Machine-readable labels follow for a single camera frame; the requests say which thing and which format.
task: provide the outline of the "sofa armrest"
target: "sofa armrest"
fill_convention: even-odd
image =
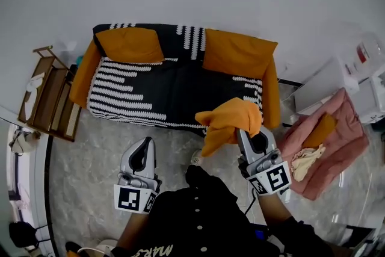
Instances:
[[[73,79],[69,95],[72,102],[83,108],[87,108],[88,91],[101,58],[100,52],[92,40]]]
[[[276,64],[273,57],[262,78],[263,125],[274,129],[281,123],[281,109]]]

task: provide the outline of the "wooden stand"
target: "wooden stand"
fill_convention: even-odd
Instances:
[[[74,141],[81,107],[69,99],[73,73],[51,49],[52,46],[46,46],[33,50],[41,58],[32,77],[44,73],[43,82],[37,88],[35,104],[28,119],[25,102],[31,92],[25,92],[18,120],[40,132]]]

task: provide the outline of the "cable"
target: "cable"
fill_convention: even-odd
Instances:
[[[21,154],[21,155],[19,155],[18,152],[15,152],[15,153],[14,153],[14,154],[16,154],[17,156],[22,156],[23,153],[24,153],[24,149],[23,149],[22,145],[20,144],[20,142],[19,142],[19,140],[18,140],[19,136],[22,135],[22,134],[23,134],[23,133],[22,133],[22,131],[20,130],[20,132],[19,132],[19,133],[17,134],[17,136],[16,136],[16,139],[14,140],[15,142],[17,142],[17,143],[19,144],[19,147],[20,147],[21,150],[22,150],[22,154]]]
[[[253,204],[255,203],[257,197],[254,195],[254,192],[255,192],[255,188],[253,188],[253,189],[251,190],[251,193],[252,193],[252,195],[253,195],[253,200],[251,201],[251,200],[250,200],[250,195],[249,195],[249,192],[248,192],[248,181],[247,181],[247,197],[248,197],[248,200],[250,201],[250,205],[248,206],[248,208],[247,208],[247,210],[246,210],[246,212],[245,212],[245,215],[246,215],[246,214],[249,212],[249,210],[251,209],[251,213],[252,213],[253,218],[254,218],[254,222],[253,222],[253,223],[255,224],[255,215],[254,215],[252,206],[253,206]]]
[[[103,256],[105,254],[105,252],[103,252],[102,250],[94,249],[93,247],[82,247],[81,249],[78,250],[78,254],[83,250],[94,250],[95,252],[103,254]]]

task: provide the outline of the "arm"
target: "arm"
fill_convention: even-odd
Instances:
[[[259,205],[271,233],[294,256],[334,256],[331,248],[314,233],[313,227],[297,222],[277,194],[258,196]]]
[[[292,217],[277,194],[258,196],[258,201],[263,217],[269,227],[283,223]]]
[[[132,213],[131,217],[120,236],[117,246],[126,250],[135,248],[149,221],[148,214]]]

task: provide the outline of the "floor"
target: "floor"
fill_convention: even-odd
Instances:
[[[289,121],[294,110],[291,93],[295,89],[280,84],[284,122]],[[276,139],[285,130],[283,127],[274,130]],[[371,140],[369,149],[318,200],[311,202],[292,191],[282,196],[294,217],[312,224],[325,240],[338,242],[343,224],[364,224],[372,207],[385,201],[385,193],[380,190],[385,184],[380,135],[370,128],[366,131]],[[193,133],[111,122],[94,118],[84,110],[74,143],[54,139],[49,197],[54,237],[61,256],[66,241],[95,246],[101,240],[120,236],[129,214],[114,209],[112,188],[117,183],[122,153],[145,136],[151,136],[156,144],[157,174],[163,181],[161,190],[186,187],[184,173],[190,156],[203,145],[203,139]],[[205,160],[203,168],[226,183],[245,211],[250,204],[251,189],[238,170],[237,155],[237,146],[223,146]],[[251,222],[264,223],[257,203],[248,218]]]

